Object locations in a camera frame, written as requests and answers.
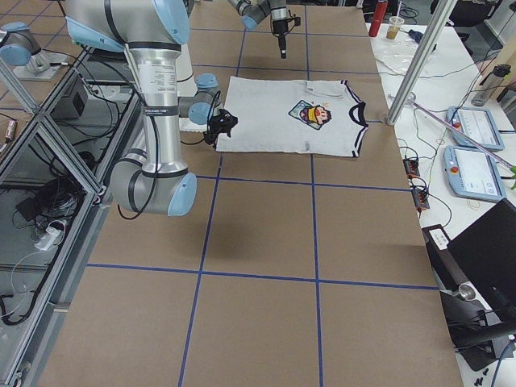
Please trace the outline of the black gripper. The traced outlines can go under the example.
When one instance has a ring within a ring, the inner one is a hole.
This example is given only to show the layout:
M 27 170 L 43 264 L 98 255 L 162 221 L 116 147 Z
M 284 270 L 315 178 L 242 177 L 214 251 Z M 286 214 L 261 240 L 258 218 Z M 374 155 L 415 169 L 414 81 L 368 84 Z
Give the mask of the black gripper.
M 204 142 L 210 146 L 216 146 L 220 135 L 231 138 L 231 131 L 238 121 L 238 118 L 228 110 L 220 109 L 218 114 L 212 116 L 207 123 L 207 129 L 203 132 Z
M 285 59 L 287 57 L 285 36 L 288 35 L 294 27 L 301 25 L 301 17 L 293 14 L 286 8 L 272 8 L 270 17 L 272 34 L 277 37 L 281 59 Z

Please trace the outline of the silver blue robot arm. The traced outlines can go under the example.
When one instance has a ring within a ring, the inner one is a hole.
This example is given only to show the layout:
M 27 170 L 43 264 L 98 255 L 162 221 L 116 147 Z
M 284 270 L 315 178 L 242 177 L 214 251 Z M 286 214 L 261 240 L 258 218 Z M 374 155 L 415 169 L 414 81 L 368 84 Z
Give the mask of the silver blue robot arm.
M 287 1 L 263 0 L 245 1 L 230 0 L 228 2 L 237 12 L 242 24 L 247 30 L 255 29 L 260 23 L 269 18 L 269 27 L 277 38 L 281 59 L 287 57 L 287 35 L 301 25 L 301 17 L 287 8 Z
M 218 81 L 202 74 L 192 97 L 178 94 L 177 59 L 189 41 L 182 1 L 68 1 L 70 37 L 125 55 L 142 105 L 143 127 L 115 163 L 110 188 L 120 210 L 183 216 L 197 193 L 197 178 L 181 155 L 180 119 L 205 126 L 203 142 L 216 145 L 238 119 L 222 107 Z

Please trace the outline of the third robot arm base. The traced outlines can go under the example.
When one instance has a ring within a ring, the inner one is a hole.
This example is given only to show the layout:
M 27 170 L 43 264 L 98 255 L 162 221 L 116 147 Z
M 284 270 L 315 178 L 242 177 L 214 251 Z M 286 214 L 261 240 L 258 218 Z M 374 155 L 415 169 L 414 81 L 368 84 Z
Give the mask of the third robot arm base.
M 41 48 L 30 28 L 23 22 L 1 26 L 1 59 L 14 67 L 22 80 L 51 80 L 57 70 L 68 64 L 69 56 Z

